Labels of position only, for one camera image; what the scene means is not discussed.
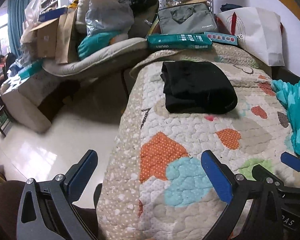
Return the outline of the black pants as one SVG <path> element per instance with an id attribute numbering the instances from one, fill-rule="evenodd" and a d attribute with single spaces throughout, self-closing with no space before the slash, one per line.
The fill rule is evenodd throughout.
<path id="1" fill-rule="evenodd" d="M 237 106 L 232 84 L 211 62 L 165 61 L 160 76 L 169 113 L 226 114 Z"/>

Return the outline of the turquoise fleece blanket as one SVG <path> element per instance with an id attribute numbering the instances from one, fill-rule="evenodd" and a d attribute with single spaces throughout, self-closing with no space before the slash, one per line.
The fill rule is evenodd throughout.
<path id="1" fill-rule="evenodd" d="M 273 80 L 271 88 L 287 111 L 287 118 L 293 131 L 291 136 L 293 150 L 300 155 L 300 81 L 292 85 L 282 80 Z"/>

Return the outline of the patchwork quilted bed cover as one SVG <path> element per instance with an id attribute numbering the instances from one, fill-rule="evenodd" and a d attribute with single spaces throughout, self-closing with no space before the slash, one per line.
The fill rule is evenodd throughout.
<path id="1" fill-rule="evenodd" d="M 224 115 L 168 112 L 165 61 L 214 63 L 238 96 Z M 131 71 L 136 79 L 121 118 L 96 206 L 101 239 L 202 239 L 225 208 L 200 163 L 211 150 L 234 173 L 252 177 L 260 164 L 285 185 L 300 173 L 280 161 L 293 152 L 286 110 L 272 91 L 271 68 L 246 51 L 160 50 Z"/>

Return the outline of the light blue shapes box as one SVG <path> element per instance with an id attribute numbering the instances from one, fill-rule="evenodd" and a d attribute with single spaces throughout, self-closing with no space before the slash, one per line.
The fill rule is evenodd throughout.
<path id="1" fill-rule="evenodd" d="M 237 37 L 233 35 L 214 33 L 208 31 L 205 31 L 204 35 L 206 35 L 212 42 L 215 43 L 229 44 L 233 46 L 238 45 Z"/>

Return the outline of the seated person black hair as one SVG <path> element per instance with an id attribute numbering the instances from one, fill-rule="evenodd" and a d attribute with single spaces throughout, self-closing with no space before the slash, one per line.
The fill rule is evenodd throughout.
<path id="1" fill-rule="evenodd" d="M 16 60 L 16 56 L 13 53 L 7 53 L 6 55 L 0 54 L 0 70 L 2 74 L 0 75 L 0 80 L 7 79 L 7 71 L 11 64 L 13 64 Z"/>

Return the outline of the teal folded cloth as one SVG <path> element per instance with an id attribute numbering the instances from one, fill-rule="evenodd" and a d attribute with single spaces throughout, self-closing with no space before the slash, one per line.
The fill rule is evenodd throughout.
<path id="1" fill-rule="evenodd" d="M 79 59 L 83 60 L 102 48 L 107 47 L 110 40 L 117 35 L 120 35 L 118 31 L 111 31 L 85 37 L 77 48 Z"/>

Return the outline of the brown cardboard box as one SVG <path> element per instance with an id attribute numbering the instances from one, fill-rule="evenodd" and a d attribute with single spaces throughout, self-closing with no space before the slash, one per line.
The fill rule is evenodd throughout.
<path id="1" fill-rule="evenodd" d="M 36 34 L 37 57 L 54 58 L 56 54 L 57 29 L 59 18 L 55 18 L 32 28 L 30 33 Z"/>

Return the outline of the grey laptop bag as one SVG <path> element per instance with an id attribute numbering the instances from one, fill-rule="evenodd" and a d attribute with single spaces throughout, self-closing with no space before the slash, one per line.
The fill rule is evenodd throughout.
<path id="1" fill-rule="evenodd" d="M 203 34 L 218 31 L 214 14 L 202 3 L 182 4 L 158 11 L 162 34 Z"/>

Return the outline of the teal long package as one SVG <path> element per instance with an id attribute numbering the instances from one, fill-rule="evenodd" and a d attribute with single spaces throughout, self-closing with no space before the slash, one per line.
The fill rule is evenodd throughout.
<path id="1" fill-rule="evenodd" d="M 204 34 L 153 34 L 147 37 L 150 49 L 211 49 L 212 41 Z"/>

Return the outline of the clear plastic bag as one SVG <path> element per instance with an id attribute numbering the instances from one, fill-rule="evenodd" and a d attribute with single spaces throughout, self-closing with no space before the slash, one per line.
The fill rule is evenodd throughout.
<path id="1" fill-rule="evenodd" d="M 85 15 L 87 35 L 117 31 L 129 31 L 134 24 L 133 12 L 129 5 L 116 0 L 97 2 L 90 0 L 89 9 Z"/>

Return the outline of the teal window curtain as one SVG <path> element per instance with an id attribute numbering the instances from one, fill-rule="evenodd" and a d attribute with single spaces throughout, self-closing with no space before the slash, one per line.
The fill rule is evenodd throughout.
<path id="1" fill-rule="evenodd" d="M 25 20 L 25 12 L 30 0 L 7 0 L 7 13 L 8 13 L 8 38 L 11 53 L 19 57 L 20 38 L 23 34 L 22 24 Z"/>

